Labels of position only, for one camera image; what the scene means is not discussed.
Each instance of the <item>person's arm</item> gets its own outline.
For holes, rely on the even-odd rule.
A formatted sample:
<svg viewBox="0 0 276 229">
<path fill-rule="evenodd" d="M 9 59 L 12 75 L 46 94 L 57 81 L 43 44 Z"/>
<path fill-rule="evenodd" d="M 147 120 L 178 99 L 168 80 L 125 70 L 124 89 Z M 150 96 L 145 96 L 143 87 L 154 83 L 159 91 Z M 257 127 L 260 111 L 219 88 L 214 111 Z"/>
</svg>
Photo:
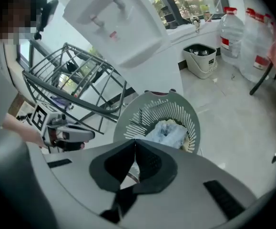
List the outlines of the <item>person's arm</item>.
<svg viewBox="0 0 276 229">
<path fill-rule="evenodd" d="M 36 143 L 41 147 L 46 146 L 37 130 L 31 126 L 25 125 L 10 114 L 6 114 L 2 127 L 4 129 L 16 132 L 25 142 Z"/>
</svg>

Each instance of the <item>cable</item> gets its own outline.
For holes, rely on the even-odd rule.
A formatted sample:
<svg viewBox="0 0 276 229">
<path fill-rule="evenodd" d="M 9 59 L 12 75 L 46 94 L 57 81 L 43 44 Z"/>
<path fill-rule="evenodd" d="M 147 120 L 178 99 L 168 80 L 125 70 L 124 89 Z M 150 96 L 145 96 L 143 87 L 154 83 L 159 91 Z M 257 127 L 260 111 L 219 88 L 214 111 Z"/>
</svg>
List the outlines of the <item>cable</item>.
<svg viewBox="0 0 276 229">
<path fill-rule="evenodd" d="M 220 1 L 221 1 L 221 0 L 218 0 L 217 5 L 216 5 L 216 7 L 215 7 L 214 10 L 217 9 L 218 5 L 220 4 Z M 211 15 L 211 17 L 210 17 L 202 26 L 199 27 L 199 31 L 200 31 L 203 27 L 205 27 L 205 26 L 207 25 L 207 22 L 208 22 L 209 20 L 212 19 L 213 15 L 214 15 L 214 13 Z M 194 32 L 190 32 L 190 33 L 187 33 L 187 34 L 182 35 L 181 37 L 193 35 L 193 34 L 195 34 L 195 33 L 197 33 L 197 32 L 195 32 L 195 31 L 194 31 Z M 174 39 L 174 40 L 171 40 L 171 42 L 175 42 L 175 41 L 177 41 L 177 40 L 179 40 L 179 38 L 176 38 L 176 39 Z"/>
</svg>

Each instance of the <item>tiled floor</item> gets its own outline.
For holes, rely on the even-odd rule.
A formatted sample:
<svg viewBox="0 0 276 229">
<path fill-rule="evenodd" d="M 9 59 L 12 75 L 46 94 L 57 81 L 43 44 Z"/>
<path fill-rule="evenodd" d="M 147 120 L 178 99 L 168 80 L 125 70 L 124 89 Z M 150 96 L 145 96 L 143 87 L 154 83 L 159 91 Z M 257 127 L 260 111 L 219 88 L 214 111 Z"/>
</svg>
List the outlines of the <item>tiled floor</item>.
<svg viewBox="0 0 276 229">
<path fill-rule="evenodd" d="M 276 186 L 276 81 L 269 79 L 250 96 L 253 83 L 220 57 L 214 74 L 201 80 L 181 71 L 184 97 L 194 107 L 201 126 L 198 154 L 246 184 L 260 197 Z M 94 117 L 88 122 L 96 122 Z M 115 124 L 104 120 L 102 131 L 88 148 L 112 142 Z"/>
</svg>

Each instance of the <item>white water dispenser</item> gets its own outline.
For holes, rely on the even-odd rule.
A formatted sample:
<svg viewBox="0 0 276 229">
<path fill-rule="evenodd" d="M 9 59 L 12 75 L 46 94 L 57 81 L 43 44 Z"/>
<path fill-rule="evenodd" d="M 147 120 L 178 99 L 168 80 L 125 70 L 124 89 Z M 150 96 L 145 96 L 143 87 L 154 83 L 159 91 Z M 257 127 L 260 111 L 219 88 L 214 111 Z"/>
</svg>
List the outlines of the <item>white water dispenser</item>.
<svg viewBox="0 0 276 229">
<path fill-rule="evenodd" d="M 174 49 L 149 0 L 70 0 L 63 17 L 138 94 L 183 94 Z"/>
</svg>

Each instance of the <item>bucket label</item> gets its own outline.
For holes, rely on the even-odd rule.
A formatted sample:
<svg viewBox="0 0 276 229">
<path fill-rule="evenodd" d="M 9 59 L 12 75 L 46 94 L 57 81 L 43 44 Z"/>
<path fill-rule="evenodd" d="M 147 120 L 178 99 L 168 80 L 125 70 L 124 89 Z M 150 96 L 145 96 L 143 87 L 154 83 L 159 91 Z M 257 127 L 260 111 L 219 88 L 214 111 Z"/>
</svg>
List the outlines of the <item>bucket label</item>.
<svg viewBox="0 0 276 229">
<path fill-rule="evenodd" d="M 229 40 L 222 37 L 222 47 L 229 49 Z"/>
<path fill-rule="evenodd" d="M 268 59 L 257 55 L 253 66 L 259 70 L 264 70 L 269 64 Z"/>
</svg>

